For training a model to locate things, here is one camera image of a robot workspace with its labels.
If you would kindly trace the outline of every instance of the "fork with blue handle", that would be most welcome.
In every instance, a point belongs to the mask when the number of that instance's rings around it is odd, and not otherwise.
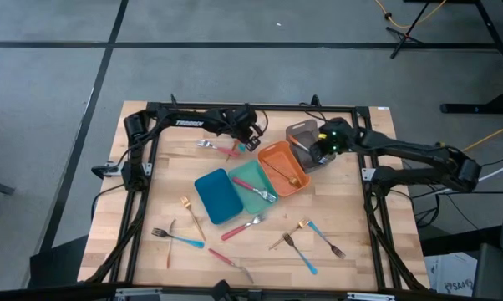
[[[300,252],[300,250],[298,250],[298,248],[294,245],[294,241],[292,240],[292,237],[287,232],[283,233],[283,239],[285,239],[285,242],[289,246],[293,247],[296,250],[298,255],[300,255],[300,258],[305,262],[305,264],[309,268],[309,271],[311,271],[311,274],[316,275],[318,273],[318,270],[311,264],[311,262],[309,262],[309,260],[307,258],[305,258],[305,256],[303,256],[302,252]]]
[[[182,238],[182,237],[175,237],[175,236],[169,234],[167,231],[159,229],[159,228],[153,228],[153,230],[151,231],[151,234],[153,234],[157,237],[172,237],[174,239],[180,240],[182,242],[186,242],[186,243],[190,244],[191,246],[198,247],[198,248],[203,248],[205,246],[205,244],[203,242],[195,241],[195,240],[187,239],[187,238]]]
[[[314,222],[309,222],[308,226],[312,230],[314,230],[314,232],[316,232],[318,234],[318,236],[320,236],[325,242],[328,243],[329,247],[332,249],[333,254],[335,254],[339,258],[345,258],[346,257],[346,254],[344,254],[343,251],[341,251],[338,247],[332,245],[328,241],[328,239],[326,238],[326,236],[322,232],[320,232],[320,230],[318,230],[318,227],[317,227],[317,225],[314,224]]]

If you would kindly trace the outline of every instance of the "blue handle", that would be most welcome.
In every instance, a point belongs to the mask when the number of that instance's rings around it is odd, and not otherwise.
[[[314,230],[314,231],[315,231],[318,235],[320,235],[320,237],[321,237],[323,240],[327,241],[327,239],[326,239],[326,237],[324,236],[324,234],[322,234],[322,233],[320,232],[320,230],[318,230],[317,226],[316,226],[313,222],[309,222],[309,223],[308,223],[308,225],[309,225],[309,227],[310,227],[312,230]]]
[[[182,242],[186,242],[190,244],[191,246],[198,247],[198,248],[203,248],[205,244],[203,242],[191,240],[191,239],[186,239],[186,238],[181,238],[181,237],[174,237],[177,240],[180,240]]]
[[[307,267],[309,268],[309,270],[311,271],[311,273],[313,275],[316,275],[318,273],[317,269],[307,260],[307,258],[305,258],[305,256],[303,256],[303,254],[300,251],[298,251],[298,254],[303,259],[303,261],[305,262],[305,264],[307,264]]]

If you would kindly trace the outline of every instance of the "green tray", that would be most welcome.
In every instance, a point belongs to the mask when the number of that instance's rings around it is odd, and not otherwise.
[[[227,175],[230,180],[233,176],[236,176],[259,190],[266,190],[276,196],[277,201],[279,201],[279,195],[274,190],[274,187],[268,180],[267,174],[265,174],[265,171],[259,165],[257,160],[249,161],[245,165],[238,166],[237,168],[229,171]],[[249,191],[233,181],[231,181],[231,183],[235,187],[236,193],[241,198],[246,211],[251,214],[261,212],[275,203],[266,201],[254,191]]]

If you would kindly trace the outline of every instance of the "gold spoon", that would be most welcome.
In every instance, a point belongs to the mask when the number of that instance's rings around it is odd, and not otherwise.
[[[191,204],[191,201],[188,199],[188,197],[182,196],[181,197],[181,202],[183,203],[183,205],[185,206],[185,208],[188,209],[188,211],[191,213],[192,220],[194,220],[196,228],[198,228],[198,231],[200,232],[201,237],[203,237],[203,241],[206,242],[207,239],[205,238],[205,234],[203,234],[203,231],[201,230],[200,224],[196,220],[196,217],[194,216],[194,213],[192,213],[192,204]]]
[[[280,175],[285,176],[288,179],[289,184],[291,184],[292,186],[295,186],[296,188],[300,188],[302,186],[302,184],[300,183],[300,181],[295,176],[288,176],[284,172],[282,172],[279,169],[277,169],[277,167],[275,167],[272,164],[270,164],[268,161],[266,161],[266,160],[262,160],[262,161],[265,162],[265,164],[267,164],[268,166],[270,166],[274,171],[276,171]]]

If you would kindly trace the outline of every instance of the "blue tray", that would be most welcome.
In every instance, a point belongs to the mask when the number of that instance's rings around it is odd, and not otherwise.
[[[244,208],[226,171],[221,168],[197,179],[194,186],[215,225],[229,221]]]

